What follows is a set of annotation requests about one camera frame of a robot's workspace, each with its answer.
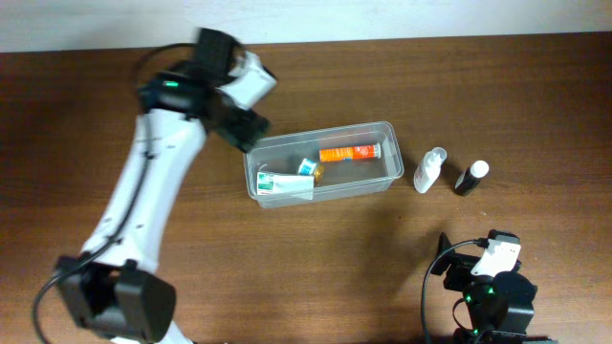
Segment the white wall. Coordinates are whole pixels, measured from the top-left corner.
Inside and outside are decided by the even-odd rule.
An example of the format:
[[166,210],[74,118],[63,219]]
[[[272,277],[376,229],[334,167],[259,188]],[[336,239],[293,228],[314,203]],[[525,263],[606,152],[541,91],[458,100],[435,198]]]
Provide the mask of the white wall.
[[0,52],[612,31],[611,0],[0,0]]

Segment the white cap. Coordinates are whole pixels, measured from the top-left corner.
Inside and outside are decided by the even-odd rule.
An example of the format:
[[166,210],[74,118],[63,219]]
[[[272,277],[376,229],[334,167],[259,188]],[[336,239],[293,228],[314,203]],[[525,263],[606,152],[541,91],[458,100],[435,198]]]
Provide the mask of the white cap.
[[470,167],[470,174],[476,178],[483,178],[489,173],[489,164],[484,161],[477,161]]
[[444,148],[435,147],[431,150],[429,158],[427,158],[427,165],[429,166],[441,166],[442,162],[447,159],[447,151]]

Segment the orange tube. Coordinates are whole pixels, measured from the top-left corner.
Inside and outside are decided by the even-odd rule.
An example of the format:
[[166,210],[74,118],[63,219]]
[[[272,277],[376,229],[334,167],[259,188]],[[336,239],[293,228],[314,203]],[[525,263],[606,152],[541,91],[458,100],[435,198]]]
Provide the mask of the orange tube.
[[318,155],[321,162],[380,158],[381,145],[377,143],[356,147],[321,149]]

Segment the small white bottle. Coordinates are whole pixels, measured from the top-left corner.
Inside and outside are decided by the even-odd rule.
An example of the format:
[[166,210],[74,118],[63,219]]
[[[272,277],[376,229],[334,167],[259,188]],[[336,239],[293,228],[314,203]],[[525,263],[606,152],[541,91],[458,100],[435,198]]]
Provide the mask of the small white bottle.
[[414,187],[419,193],[426,193],[440,176],[440,166],[447,159],[447,151],[436,147],[425,154],[425,157],[414,172]]

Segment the wire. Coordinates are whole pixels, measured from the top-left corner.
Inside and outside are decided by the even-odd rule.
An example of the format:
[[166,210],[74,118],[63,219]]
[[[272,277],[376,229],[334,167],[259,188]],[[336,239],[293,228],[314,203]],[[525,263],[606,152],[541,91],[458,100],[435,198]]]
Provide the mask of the wire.
[[34,298],[34,301],[32,304],[32,322],[34,325],[34,330],[36,331],[36,336],[38,337],[40,342],[44,344],[51,344],[51,341],[49,341],[49,339],[47,339],[47,337],[43,333],[42,328],[40,326],[40,320],[38,318],[38,307],[40,305],[40,301],[42,301],[42,298],[45,296],[47,291],[49,291],[54,285],[64,281],[66,278],[72,276],[73,274],[85,268],[88,264],[95,261],[99,256],[104,254],[104,252],[106,252],[108,248],[110,248],[113,244],[115,244],[117,240],[119,239],[121,232],[125,228],[125,224],[129,220],[130,215],[132,214],[132,210],[134,209],[134,205],[136,204],[136,200],[138,199],[138,196],[142,189],[142,185],[144,184],[144,180],[146,178],[146,173],[149,169],[150,162],[153,159],[153,155],[152,155],[153,154],[153,129],[151,128],[151,119],[148,114],[144,114],[143,120],[144,120],[144,127],[145,127],[145,133],[146,133],[146,150],[143,153],[144,163],[142,164],[141,174],[138,178],[138,182],[134,189],[134,193],[132,194],[130,203],[125,213],[123,214],[123,217],[121,218],[120,223],[117,225],[115,232],[113,232],[113,234],[108,238],[108,240],[106,241],[106,243],[104,243],[102,247],[94,251],[94,253],[89,255],[86,259],[83,259],[82,261],[80,261],[80,263],[76,267],[66,272],[59,273],[55,275],[54,277],[52,277],[40,289],[40,291]]
[[438,263],[440,258],[444,257],[446,254],[448,254],[452,250],[454,250],[456,248],[459,248],[459,247],[462,247],[462,246],[465,246],[465,245],[471,245],[471,244],[478,245],[479,243],[480,243],[479,240],[471,239],[471,240],[467,240],[465,242],[461,242],[459,244],[455,244],[455,245],[445,249],[440,254],[438,254],[436,259],[434,259],[433,262],[431,262],[431,264],[429,265],[429,268],[427,269],[427,272],[425,274],[425,278],[423,279],[423,288],[421,290],[421,324],[423,325],[423,334],[425,336],[426,344],[431,344],[431,336],[429,335],[429,331],[427,330],[427,323],[426,323],[426,320],[425,320],[425,296],[426,296],[426,292],[427,292],[427,280],[429,279],[429,275],[431,274],[431,271],[433,270],[433,267],[435,267],[436,263]]
[[162,53],[162,52],[169,51],[169,50],[177,49],[177,48],[193,48],[193,47],[195,47],[194,43],[168,44],[168,45],[165,45],[165,46],[161,46],[161,47],[155,48],[155,49],[147,52],[143,56],[141,56],[141,58],[132,67],[132,72],[130,74],[130,78],[132,80],[134,88],[136,90],[139,89],[140,86],[139,86],[139,83],[138,83],[138,78],[139,78],[139,74],[141,73],[141,69],[155,55],[157,55],[159,53]]
[[468,331],[465,326],[461,325],[461,323],[459,322],[459,320],[457,320],[457,317],[455,316],[455,310],[457,309],[457,306],[461,305],[464,302],[466,302],[466,300],[464,299],[459,299],[457,300],[457,302],[455,302],[454,306],[452,306],[452,318],[455,320],[455,324],[457,324],[457,326],[459,326],[461,330]]

